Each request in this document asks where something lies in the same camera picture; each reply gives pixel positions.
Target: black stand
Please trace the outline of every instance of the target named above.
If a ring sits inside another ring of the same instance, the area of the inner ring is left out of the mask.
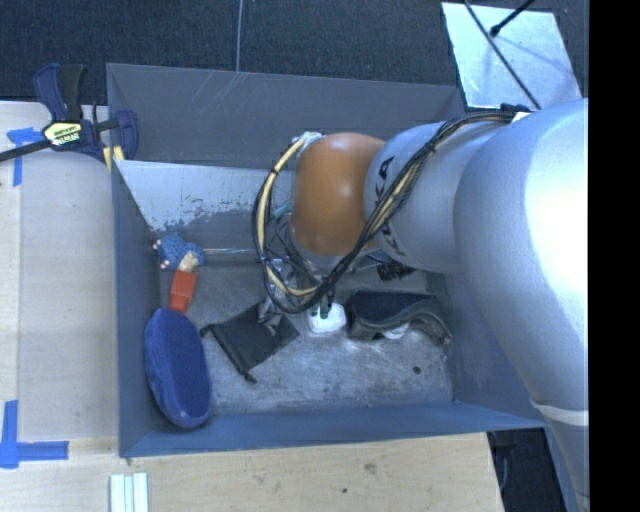
[[[511,14],[509,14],[509,16],[507,16],[505,19],[503,19],[500,23],[498,23],[497,25],[494,25],[493,27],[491,27],[491,30],[489,31],[489,34],[491,34],[492,37],[496,37],[498,35],[498,33],[512,20],[514,19],[516,16],[518,16],[522,11],[524,11],[527,7],[529,7],[533,2],[535,2],[536,0],[527,0],[525,3],[523,3],[520,7],[518,7],[515,11],[513,11]]]

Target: blue toy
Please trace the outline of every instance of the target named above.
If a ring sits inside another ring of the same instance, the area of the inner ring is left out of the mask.
[[[163,270],[180,269],[191,272],[195,266],[204,265],[202,248],[193,242],[185,242],[178,233],[165,235],[153,244],[153,248],[158,251],[160,268]],[[185,268],[180,267],[183,260]]]

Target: blue clamp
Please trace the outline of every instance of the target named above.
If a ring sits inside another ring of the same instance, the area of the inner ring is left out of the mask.
[[[93,122],[83,119],[78,87],[85,71],[84,66],[49,64],[35,74],[33,84],[40,103],[51,114],[51,123],[42,129],[41,140],[3,151],[0,162],[50,148],[54,151],[75,151],[106,163],[106,145],[100,140],[100,133],[115,129],[118,129],[119,140],[114,142],[120,145],[124,157],[128,160],[135,157],[138,125],[132,110],[118,110],[114,118],[98,122],[94,105]]]
[[[4,423],[0,442],[0,468],[15,469],[20,462],[34,460],[66,460],[69,441],[20,443],[18,435],[18,401],[4,404]]]
[[[84,66],[60,66],[49,64],[40,69],[33,77],[33,85],[42,103],[51,113],[52,123],[59,121],[74,121],[82,126],[82,140],[74,144],[52,145],[57,151],[76,151],[89,155],[104,163],[105,144],[100,140],[100,126],[95,118],[94,122],[83,119],[82,108],[78,103],[78,88],[80,81],[86,72]],[[111,123],[109,128],[120,129],[119,144],[125,158],[132,159],[138,149],[138,129],[135,115],[132,110],[119,110],[116,112],[116,123]]]

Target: gray bin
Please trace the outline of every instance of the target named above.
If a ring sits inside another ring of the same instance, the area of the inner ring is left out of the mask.
[[[308,130],[354,131],[386,140],[455,117],[463,106],[453,87],[116,64],[108,66],[108,91],[110,109],[131,108],[140,129],[136,159],[112,172],[122,457],[545,425],[464,278],[423,273],[401,286],[420,289],[420,280],[427,279],[444,290],[454,334],[450,345],[435,347],[426,336],[409,337],[404,348],[305,338],[264,363],[262,382],[270,385],[251,388],[208,339],[207,357],[217,376],[215,413],[196,430],[170,424],[155,406],[144,373],[144,328],[165,303],[170,279],[158,268],[153,241],[178,231],[209,249],[214,256],[199,269],[189,316],[198,328],[222,321],[263,293],[249,210],[292,137]],[[288,193],[291,179],[291,171],[284,171],[280,194]],[[345,286],[374,282],[366,273],[360,278]],[[384,356],[385,350],[387,366],[383,357],[371,363],[371,351]],[[326,366],[315,364],[322,360]],[[402,370],[393,370],[392,363]],[[427,366],[412,378],[424,378],[424,387],[407,376],[422,364]],[[299,368],[304,365],[306,373]],[[318,382],[328,382],[329,374],[337,381],[318,400]],[[276,376],[285,380],[275,385]],[[291,398],[294,391],[297,398]]]

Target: blue tape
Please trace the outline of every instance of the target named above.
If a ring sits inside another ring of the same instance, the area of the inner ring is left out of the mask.
[[[23,144],[30,144],[32,142],[39,142],[44,140],[42,133],[33,128],[20,128],[18,130],[9,130],[7,137],[11,139],[16,147],[20,147]],[[17,187],[22,183],[22,157],[19,156],[15,159],[13,164],[13,186]]]
[[[0,441],[0,468],[15,469],[20,462],[33,460],[66,460],[69,441],[20,443],[18,436],[18,401],[4,404],[4,422]]]

